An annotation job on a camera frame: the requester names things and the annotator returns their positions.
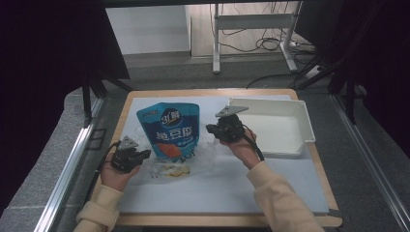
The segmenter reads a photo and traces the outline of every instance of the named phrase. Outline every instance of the sleeve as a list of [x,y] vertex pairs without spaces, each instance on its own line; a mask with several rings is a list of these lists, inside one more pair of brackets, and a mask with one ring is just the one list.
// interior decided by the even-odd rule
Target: sleeve
[[254,198],[273,231],[324,231],[289,183],[265,161],[254,166],[248,178],[255,188]]
[[95,201],[88,201],[77,215],[78,222],[74,232],[101,232],[114,229],[119,216],[116,210],[118,201],[123,192],[107,186],[101,186],[100,193]]

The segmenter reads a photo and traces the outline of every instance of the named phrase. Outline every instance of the person's left hand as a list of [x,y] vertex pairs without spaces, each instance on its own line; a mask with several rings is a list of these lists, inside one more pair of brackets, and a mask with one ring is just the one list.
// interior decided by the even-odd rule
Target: person's left hand
[[121,173],[111,166],[110,162],[113,155],[113,153],[109,153],[108,156],[106,156],[105,164],[102,166],[102,184],[107,187],[123,191],[130,178],[138,173],[139,165],[130,173]]

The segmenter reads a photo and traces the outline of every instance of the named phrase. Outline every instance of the orange graphic on bag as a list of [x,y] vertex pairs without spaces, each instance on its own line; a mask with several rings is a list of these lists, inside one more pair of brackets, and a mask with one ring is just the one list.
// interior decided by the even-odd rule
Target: orange graphic on bag
[[169,158],[178,158],[182,155],[181,151],[175,144],[156,143],[161,152]]

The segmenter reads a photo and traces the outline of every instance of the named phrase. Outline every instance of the white tray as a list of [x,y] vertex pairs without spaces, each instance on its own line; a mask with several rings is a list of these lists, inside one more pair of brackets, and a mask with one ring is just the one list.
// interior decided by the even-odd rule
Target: white tray
[[229,104],[249,108],[238,117],[256,133],[265,157],[299,156],[315,141],[304,101],[230,99]]

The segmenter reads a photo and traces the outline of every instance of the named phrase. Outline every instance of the desk leg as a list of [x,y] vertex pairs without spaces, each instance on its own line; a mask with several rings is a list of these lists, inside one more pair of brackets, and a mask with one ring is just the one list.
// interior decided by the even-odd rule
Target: desk leg
[[214,73],[220,73],[220,26],[219,26],[219,5],[215,4],[214,13]]
[[290,55],[289,44],[290,44],[290,40],[292,39],[293,31],[295,30],[296,19],[298,18],[301,5],[302,5],[302,2],[301,1],[298,2],[298,5],[296,6],[290,18],[289,27],[286,33],[286,38],[284,39],[284,42],[280,43],[280,49],[282,50],[287,66],[289,67],[289,70],[292,73],[296,73],[298,71],[298,68],[296,67],[295,62],[293,61],[292,56]]

